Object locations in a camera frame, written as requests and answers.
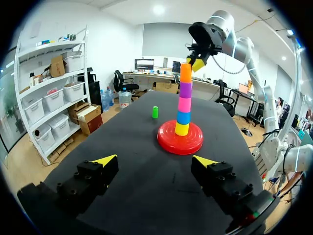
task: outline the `water bottle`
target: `water bottle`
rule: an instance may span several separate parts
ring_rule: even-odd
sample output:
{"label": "water bottle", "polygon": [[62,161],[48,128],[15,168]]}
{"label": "water bottle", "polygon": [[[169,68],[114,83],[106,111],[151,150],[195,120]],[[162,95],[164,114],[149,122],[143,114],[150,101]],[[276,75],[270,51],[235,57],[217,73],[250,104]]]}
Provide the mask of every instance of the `water bottle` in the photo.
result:
{"label": "water bottle", "polygon": [[101,94],[101,104],[102,104],[102,111],[106,112],[109,110],[109,96],[103,92],[103,90],[100,90]]}
{"label": "water bottle", "polygon": [[132,94],[126,91],[126,88],[123,88],[123,91],[119,93],[118,101],[121,109],[126,108],[132,102]]}
{"label": "water bottle", "polygon": [[114,100],[113,100],[113,91],[110,90],[110,87],[107,87],[107,90],[106,90],[105,92],[106,92],[107,95],[110,97],[109,105],[110,105],[110,106],[113,106],[113,104],[114,104]]}

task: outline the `plastic bin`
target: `plastic bin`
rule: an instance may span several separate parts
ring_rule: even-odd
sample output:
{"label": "plastic bin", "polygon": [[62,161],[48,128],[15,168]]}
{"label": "plastic bin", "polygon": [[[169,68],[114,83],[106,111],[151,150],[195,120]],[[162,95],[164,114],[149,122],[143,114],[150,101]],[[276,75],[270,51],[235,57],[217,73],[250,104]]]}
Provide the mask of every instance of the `plastic bin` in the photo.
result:
{"label": "plastic bin", "polygon": [[70,132],[68,116],[60,114],[48,122],[52,128],[52,134],[55,138],[63,138]]}
{"label": "plastic bin", "polygon": [[65,72],[73,72],[82,70],[84,68],[84,56],[73,55],[63,59],[67,64],[65,65]]}
{"label": "plastic bin", "polygon": [[69,102],[84,98],[84,82],[74,82],[71,87],[63,87],[65,99]]}
{"label": "plastic bin", "polygon": [[34,124],[45,115],[42,100],[42,98],[37,101],[32,100],[27,103],[29,106],[24,108],[29,120],[29,125]]}
{"label": "plastic bin", "polygon": [[36,136],[34,132],[35,139],[40,145],[43,152],[46,152],[54,143],[54,137],[51,132],[51,127],[47,124],[43,124],[37,128],[39,135]]}
{"label": "plastic bin", "polygon": [[44,96],[45,103],[50,112],[60,108],[64,105],[63,89],[58,90],[52,94]]}
{"label": "plastic bin", "polygon": [[81,54],[82,54],[81,51],[68,51],[68,52],[62,53],[62,58],[65,59],[70,56],[79,56]]}

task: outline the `office chair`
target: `office chair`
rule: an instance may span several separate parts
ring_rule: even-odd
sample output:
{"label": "office chair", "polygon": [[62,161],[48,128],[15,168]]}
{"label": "office chair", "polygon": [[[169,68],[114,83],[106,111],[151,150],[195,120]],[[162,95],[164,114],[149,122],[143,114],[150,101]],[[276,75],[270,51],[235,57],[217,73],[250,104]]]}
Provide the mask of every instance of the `office chair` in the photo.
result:
{"label": "office chair", "polygon": [[[224,108],[227,110],[227,112],[229,113],[229,115],[233,117],[235,115],[235,108],[232,104],[235,102],[235,100],[232,97],[224,95],[224,82],[221,79],[219,80],[219,82],[220,82],[219,84],[220,85],[220,97],[217,100],[215,100],[215,102],[222,104]],[[232,102],[229,103],[223,100],[224,98],[231,99]]]}
{"label": "office chair", "polygon": [[249,114],[248,116],[251,119],[250,125],[248,127],[248,129],[246,128],[241,128],[241,131],[246,135],[251,137],[252,136],[252,132],[249,130],[251,124],[254,122],[254,127],[256,127],[256,125],[261,123],[261,117],[263,117],[263,109],[260,108],[258,109],[258,111],[256,112],[255,115],[253,114]]}
{"label": "office chair", "polygon": [[134,84],[133,78],[124,79],[123,74],[121,74],[121,72],[119,70],[115,70],[114,74],[115,74],[115,77],[114,77],[113,85],[114,85],[114,89],[116,92],[123,91],[124,87],[129,92],[132,92],[133,90],[139,89],[139,85]]}

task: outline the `cardboard box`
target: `cardboard box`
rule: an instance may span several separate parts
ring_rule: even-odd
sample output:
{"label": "cardboard box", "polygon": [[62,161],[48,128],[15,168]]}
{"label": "cardboard box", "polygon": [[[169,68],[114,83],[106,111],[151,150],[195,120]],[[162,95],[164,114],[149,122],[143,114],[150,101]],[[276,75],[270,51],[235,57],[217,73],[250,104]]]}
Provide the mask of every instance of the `cardboard box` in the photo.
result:
{"label": "cardboard box", "polygon": [[55,151],[57,151],[58,154],[61,154],[67,147],[62,143]]}
{"label": "cardboard box", "polygon": [[51,65],[50,65],[50,74],[52,77],[59,77],[63,74],[65,74],[64,66],[66,63],[63,61],[62,55],[53,57],[51,59]]}
{"label": "cardboard box", "polygon": [[87,122],[93,120],[96,116],[101,114],[101,106],[100,105],[93,104],[92,107],[94,107],[95,109],[92,110],[91,112],[84,114],[83,116],[82,116],[82,113],[84,113],[90,107],[86,107],[77,113],[77,118],[78,118],[79,122],[86,122],[87,123]]}
{"label": "cardboard box", "polygon": [[102,122],[101,115],[98,115],[98,116],[94,117],[89,122],[79,121],[79,125],[80,125],[80,128],[82,129],[82,132],[84,134],[88,135],[88,136],[92,132],[97,130],[102,124],[103,124],[103,122]]}
{"label": "cardboard box", "polygon": [[174,83],[166,83],[166,82],[154,82],[153,90],[158,92],[168,92],[172,94],[179,93],[179,85]]}
{"label": "cardboard box", "polygon": [[58,154],[57,151],[53,151],[53,152],[48,156],[48,158],[49,158],[50,162],[53,163],[53,162],[55,162],[55,160],[58,159],[59,156],[60,156],[60,154]]}
{"label": "cardboard box", "polygon": [[74,122],[75,124],[79,124],[77,113],[85,109],[86,107],[90,106],[91,104],[83,101],[79,101],[78,103],[70,106],[68,110],[69,119]]}
{"label": "cardboard box", "polygon": [[64,141],[64,144],[67,147],[67,146],[69,146],[73,142],[74,142],[74,139],[72,137],[70,137],[66,141]]}

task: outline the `red base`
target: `red base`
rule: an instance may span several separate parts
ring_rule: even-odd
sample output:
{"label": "red base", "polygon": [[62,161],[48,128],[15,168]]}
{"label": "red base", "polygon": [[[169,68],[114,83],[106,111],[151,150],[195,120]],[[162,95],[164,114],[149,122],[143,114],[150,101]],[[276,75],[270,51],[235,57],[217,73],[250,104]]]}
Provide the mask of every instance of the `red base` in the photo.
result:
{"label": "red base", "polygon": [[157,140],[170,153],[188,155],[197,152],[203,143],[202,130],[192,122],[186,136],[175,134],[176,120],[167,121],[158,130]]}

